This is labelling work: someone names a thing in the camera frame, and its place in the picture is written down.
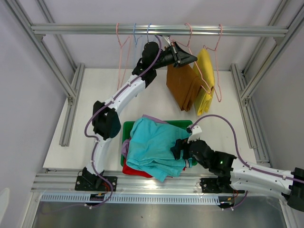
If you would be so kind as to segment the brown trousers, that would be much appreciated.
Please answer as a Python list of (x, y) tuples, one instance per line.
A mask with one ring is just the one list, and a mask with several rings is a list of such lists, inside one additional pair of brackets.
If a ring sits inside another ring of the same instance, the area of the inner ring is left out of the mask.
[(201, 89), (202, 80), (190, 65), (167, 67), (166, 85), (181, 111), (188, 112)]

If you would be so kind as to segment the aluminium frame posts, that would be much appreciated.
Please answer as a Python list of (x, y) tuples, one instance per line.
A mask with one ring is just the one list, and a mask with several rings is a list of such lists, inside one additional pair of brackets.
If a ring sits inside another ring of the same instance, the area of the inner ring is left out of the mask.
[(270, 149), (253, 95), (303, 28), (304, 5), (301, 3), (296, 7), (290, 0), (280, 1), (268, 23), (272, 27), (279, 25), (287, 30), (282, 37), (261, 37), (243, 68), (236, 63), (230, 65), (248, 145), (254, 151), (256, 162), (266, 167), (272, 166)]
[(45, 34), (35, 34), (34, 30), (32, 29), (34, 23), (28, 16), (20, 1), (5, 0), (4, 4), (16, 19), (18, 24), (21, 26), (21, 28), (24, 30), (25, 34), (28, 36), (34, 47), (38, 50), (42, 59), (54, 73), (55, 77), (64, 90), (67, 98), (67, 110), (63, 122), (61, 136), (59, 139), (59, 145), (62, 147), (68, 147), (71, 141), (76, 110), (84, 77), (85, 65), (83, 63), (76, 65), (62, 36), (54, 35), (54, 38), (60, 50), (63, 52), (64, 57), (66, 58), (74, 73), (72, 82), (69, 82), (68, 79), (64, 76), (62, 70), (59, 67), (59, 64), (55, 60), (46, 43), (43, 41)]

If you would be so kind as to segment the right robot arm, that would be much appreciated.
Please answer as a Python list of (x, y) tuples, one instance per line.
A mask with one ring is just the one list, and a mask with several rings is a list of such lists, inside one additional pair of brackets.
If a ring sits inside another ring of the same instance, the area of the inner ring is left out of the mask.
[(212, 150), (205, 141), (177, 139), (170, 151), (174, 158), (193, 158), (215, 175), (202, 178), (204, 193), (252, 192), (285, 200), (295, 210), (304, 210), (304, 170), (284, 171), (242, 160), (235, 155)]

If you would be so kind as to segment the aluminium hanging rail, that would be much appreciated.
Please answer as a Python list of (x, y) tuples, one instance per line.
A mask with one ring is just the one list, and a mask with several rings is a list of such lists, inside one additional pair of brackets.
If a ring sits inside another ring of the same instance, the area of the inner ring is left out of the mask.
[[(135, 35), (146, 35), (148, 25), (136, 24)], [(219, 36), (219, 26), (191, 25), (193, 36)], [(34, 24), (35, 34), (116, 35), (116, 24)], [(289, 29), (280, 26), (223, 26), (223, 36), (284, 37)], [(133, 24), (119, 24), (119, 35), (133, 35)], [(165, 36), (189, 36), (185, 25), (151, 25), (150, 33)]]

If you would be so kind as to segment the pink hanger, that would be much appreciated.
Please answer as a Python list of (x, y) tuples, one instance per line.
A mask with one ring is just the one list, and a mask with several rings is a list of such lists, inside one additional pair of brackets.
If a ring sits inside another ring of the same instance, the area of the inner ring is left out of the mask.
[(221, 39), (222, 34), (223, 34), (223, 26), (221, 24), (219, 24), (218, 26), (220, 28), (220, 33), (219, 33), (219, 37), (218, 37), (218, 41), (216, 43), (216, 46), (212, 49), (212, 48), (209, 48), (206, 45), (204, 45), (203, 48), (206, 49), (206, 50), (211, 50), (211, 51), (214, 52), (215, 63), (216, 63), (216, 73), (217, 73), (217, 86), (218, 86), (218, 90), (216, 88), (214, 88), (214, 93), (216, 95), (217, 101), (220, 103), (222, 101), (222, 91), (221, 91), (220, 78), (219, 78), (217, 49), (218, 49), (218, 45), (220, 43), (220, 39)]
[[(124, 82), (128, 62), (129, 62), (132, 38), (131, 38), (131, 36), (128, 36), (124, 42), (121, 42), (119, 33), (118, 33), (119, 32), (119, 23), (116, 24), (115, 30), (116, 30), (117, 41), (118, 41), (119, 48), (120, 48), (119, 65), (118, 65), (118, 83), (117, 83), (117, 90), (119, 90), (123, 86), (123, 82)], [(123, 60), (123, 50), (124, 50), (123, 48), (126, 44), (128, 44), (128, 52), (126, 55), (125, 67), (124, 67), (124, 70), (122, 70), (122, 60)]]
[[(183, 47), (186, 47), (186, 48), (188, 49), (188, 51), (190, 52), (190, 54), (192, 54), (192, 51), (191, 51), (191, 48), (190, 48), (190, 41), (191, 41), (191, 38), (192, 38), (193, 30), (192, 30), (192, 27), (191, 27), (191, 25), (190, 25), (189, 23), (186, 22), (184, 25), (185, 25), (185, 26), (188, 26), (189, 29), (190, 29), (190, 36), (189, 36), (189, 39), (188, 39), (187, 44), (184, 45), (184, 44), (182, 44), (182, 43), (180, 43), (180, 42), (178, 42), (178, 41), (176, 41), (176, 40), (174, 40), (174, 39), (171, 39), (171, 38), (169, 38), (169, 44), (172, 45), (172, 46), (174, 46), (173, 43), (176, 42), (177, 44), (182, 45)], [(207, 94), (210, 95), (210, 94), (211, 94), (211, 88), (209, 87), (209, 85), (208, 85), (208, 83), (205, 81), (205, 79), (203, 78), (203, 74), (202, 74), (202, 72), (201, 72), (201, 70), (200, 70), (200, 68), (199, 68), (199, 66), (198, 66), (197, 60), (194, 61), (194, 65), (195, 65), (196, 68), (198, 69), (202, 81), (203, 81), (203, 82), (206, 84), (206, 86), (207, 86), (207, 88), (205, 88), (205, 86), (203, 86), (203, 85), (202, 85), (201, 87), (206, 91)]]

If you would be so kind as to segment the blue hanger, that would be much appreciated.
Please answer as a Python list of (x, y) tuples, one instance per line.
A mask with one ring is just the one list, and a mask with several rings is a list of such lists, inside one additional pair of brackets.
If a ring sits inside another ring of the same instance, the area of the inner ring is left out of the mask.
[(140, 38), (142, 38), (142, 35), (140, 35), (138, 37), (135, 35), (135, 29), (136, 29), (136, 23), (134, 23), (134, 25), (133, 25), (133, 39), (134, 39), (133, 64), (134, 65), (135, 65), (135, 61), (136, 61), (138, 41), (139, 41)]
[(156, 41), (155, 35), (150, 33), (151, 25), (152, 25), (152, 23), (149, 23), (148, 26), (147, 26), (147, 30), (146, 30), (146, 38), (147, 38), (148, 43)]

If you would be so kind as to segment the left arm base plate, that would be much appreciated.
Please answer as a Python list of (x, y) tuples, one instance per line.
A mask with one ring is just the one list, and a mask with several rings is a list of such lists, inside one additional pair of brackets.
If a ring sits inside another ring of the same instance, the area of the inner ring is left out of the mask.
[(110, 184), (99, 177), (93, 179), (93, 182), (89, 182), (83, 176), (78, 176), (75, 184), (76, 191), (111, 191)]

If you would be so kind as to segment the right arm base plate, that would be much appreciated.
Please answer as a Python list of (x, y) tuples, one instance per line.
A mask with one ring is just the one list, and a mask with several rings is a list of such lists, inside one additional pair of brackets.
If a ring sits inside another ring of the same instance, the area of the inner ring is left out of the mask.
[(201, 178), (199, 185), (203, 193), (245, 193), (244, 190), (235, 190), (230, 186), (231, 181), (227, 178)]

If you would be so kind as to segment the teal trousers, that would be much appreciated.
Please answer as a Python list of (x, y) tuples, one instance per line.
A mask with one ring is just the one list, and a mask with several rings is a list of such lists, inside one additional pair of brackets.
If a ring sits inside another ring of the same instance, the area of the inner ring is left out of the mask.
[(177, 139), (185, 139), (189, 135), (185, 129), (142, 117), (130, 132), (126, 165), (161, 182), (166, 177), (179, 177), (184, 168), (192, 167), (192, 159), (180, 157), (176, 160), (171, 147)]

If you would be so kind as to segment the purple trousers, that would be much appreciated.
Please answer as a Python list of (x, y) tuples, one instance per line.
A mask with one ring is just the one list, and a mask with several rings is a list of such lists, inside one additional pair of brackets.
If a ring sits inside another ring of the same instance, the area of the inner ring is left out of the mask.
[[(158, 118), (143, 114), (142, 118), (148, 118), (156, 123), (163, 123), (163, 124), (167, 124), (166, 121), (160, 120)], [(127, 154), (128, 154), (128, 150), (129, 150), (129, 143), (130, 143), (130, 139), (126, 139), (124, 140), (123, 144), (122, 144), (122, 149), (121, 149), (121, 154), (122, 156), (126, 159), (127, 158)]]

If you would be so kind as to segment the aluminium right frame posts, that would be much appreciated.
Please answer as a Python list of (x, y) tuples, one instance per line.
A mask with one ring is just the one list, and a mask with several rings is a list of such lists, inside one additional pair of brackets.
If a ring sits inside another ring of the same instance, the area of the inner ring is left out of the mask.
[(256, 162), (266, 167), (272, 166), (270, 149), (253, 95), (303, 28), (304, 5), (301, 3), (296, 7), (290, 0), (280, 1), (268, 23), (272, 27), (279, 25), (287, 30), (282, 37), (261, 37), (243, 68), (236, 63), (230, 65), (248, 145), (254, 151)]

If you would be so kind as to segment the aluminium left frame posts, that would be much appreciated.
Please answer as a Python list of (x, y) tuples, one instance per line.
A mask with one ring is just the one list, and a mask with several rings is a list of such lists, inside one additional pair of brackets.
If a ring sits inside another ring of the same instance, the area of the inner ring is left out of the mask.
[(34, 30), (32, 29), (34, 23), (28, 16), (20, 1), (5, 0), (4, 4), (16, 19), (18, 24), (21, 26), (21, 28), (24, 30), (25, 34), (28, 36), (34, 47), (38, 50), (42, 59), (54, 73), (55, 77), (64, 90), (67, 98), (67, 110), (63, 122), (61, 136), (59, 139), (59, 145), (62, 147), (68, 147), (71, 141), (76, 110), (84, 77), (85, 65), (83, 63), (76, 65), (62, 36), (54, 35), (54, 38), (60, 50), (63, 52), (64, 57), (66, 58), (74, 73), (72, 82), (69, 82), (68, 79), (64, 76), (62, 70), (59, 67), (59, 64), (55, 60), (46, 43), (43, 41), (45, 34), (35, 34)]

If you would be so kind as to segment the green plastic tray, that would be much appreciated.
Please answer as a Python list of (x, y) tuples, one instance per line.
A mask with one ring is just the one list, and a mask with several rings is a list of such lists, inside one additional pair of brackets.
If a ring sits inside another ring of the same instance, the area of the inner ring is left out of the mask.
[[(168, 124), (174, 125), (176, 127), (182, 128), (184, 130), (187, 129), (187, 127), (189, 127), (190, 125), (192, 125), (192, 121), (191, 120), (167, 120), (166, 121)], [(131, 139), (130, 137), (130, 133), (131, 130), (133, 128), (135, 121), (126, 121), (123, 124), (123, 130), (122, 130), (122, 143), (124, 142), (124, 140), (126, 139)], [(125, 158), (122, 156), (121, 154), (121, 166), (124, 167), (125, 165)]]

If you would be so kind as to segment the red trousers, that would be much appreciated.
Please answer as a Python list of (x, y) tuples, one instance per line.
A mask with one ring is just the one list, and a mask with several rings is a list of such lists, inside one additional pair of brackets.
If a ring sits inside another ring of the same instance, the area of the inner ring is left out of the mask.
[(179, 177), (182, 171), (192, 167), (192, 160), (125, 160), (123, 163), (123, 173), (128, 175), (143, 176), (146, 178), (156, 178), (163, 182), (167, 177)]

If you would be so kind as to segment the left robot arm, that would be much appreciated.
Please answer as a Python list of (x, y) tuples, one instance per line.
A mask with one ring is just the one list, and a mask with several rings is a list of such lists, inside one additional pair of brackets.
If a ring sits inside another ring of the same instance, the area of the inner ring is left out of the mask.
[(148, 42), (127, 82), (106, 101), (94, 103), (93, 115), (88, 122), (93, 126), (95, 144), (91, 159), (81, 175), (87, 187), (98, 190), (106, 180), (103, 177), (105, 156), (112, 139), (121, 129), (119, 115), (133, 98), (152, 83), (157, 76), (156, 70), (169, 65), (183, 67), (195, 61), (197, 57), (184, 51), (176, 42), (165, 49), (159, 43)]

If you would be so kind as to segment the aluminium front frame rail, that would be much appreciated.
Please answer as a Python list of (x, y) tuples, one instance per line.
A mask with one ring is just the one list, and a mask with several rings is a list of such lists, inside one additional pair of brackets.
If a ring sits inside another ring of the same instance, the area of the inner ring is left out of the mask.
[[(38, 173), (30, 189), (31, 192), (64, 192), (74, 193), (78, 170), (57, 170)], [(125, 175), (121, 171), (106, 171), (105, 176), (116, 176), (116, 194), (164, 194), (194, 195), (202, 193), (200, 179), (213, 178), (211, 174), (183, 173), (177, 178), (167, 178), (160, 182), (155, 178)], [(248, 190), (251, 193), (267, 196), (279, 196), (290, 193), (291, 180), (268, 178), (254, 181), (250, 177), (237, 177), (232, 186), (237, 190)]]

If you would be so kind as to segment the yellow trousers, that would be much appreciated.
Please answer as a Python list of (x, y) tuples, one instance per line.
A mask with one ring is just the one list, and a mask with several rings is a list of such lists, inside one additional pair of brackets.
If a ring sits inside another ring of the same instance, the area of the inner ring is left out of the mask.
[[(197, 63), (203, 74), (203, 78), (211, 88), (210, 95), (207, 94), (203, 88), (201, 88), (194, 102), (196, 113), (198, 116), (200, 116), (204, 113), (207, 113), (211, 106), (214, 95), (215, 77), (214, 77), (212, 62), (208, 51), (203, 48), (199, 52), (197, 58), (198, 58)], [(193, 65), (193, 71), (199, 77), (199, 81), (201, 82), (202, 86), (205, 86), (205, 88), (207, 88), (206, 84), (202, 81), (199, 71), (195, 65)]]

